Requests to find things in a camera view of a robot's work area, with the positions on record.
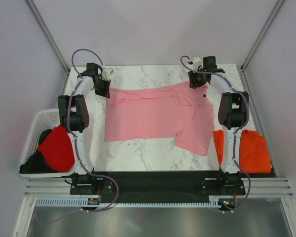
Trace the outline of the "pink polo shirt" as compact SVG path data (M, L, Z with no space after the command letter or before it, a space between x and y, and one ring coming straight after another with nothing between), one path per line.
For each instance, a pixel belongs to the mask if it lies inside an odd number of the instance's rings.
M189 82L155 89L110 89L105 141L174 138L175 146L205 156L214 131L207 86Z

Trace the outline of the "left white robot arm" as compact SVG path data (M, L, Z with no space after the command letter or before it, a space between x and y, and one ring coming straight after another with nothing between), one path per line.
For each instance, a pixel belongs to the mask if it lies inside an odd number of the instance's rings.
M85 175L93 171L90 149L93 128L86 104L89 92L110 98L112 68L87 63L86 70L78 73L72 92L58 97L61 126L67 131L74 153L74 173Z

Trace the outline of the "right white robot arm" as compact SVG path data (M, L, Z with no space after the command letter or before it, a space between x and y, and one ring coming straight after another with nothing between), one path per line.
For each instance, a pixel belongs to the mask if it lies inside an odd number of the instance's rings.
M196 89L206 84L221 96L218 121L223 130L223 157L220 170L229 175L241 171L239 165L240 139L243 127L249 122L248 94L241 92L227 79L225 71L216 65L214 56L187 59L189 87Z

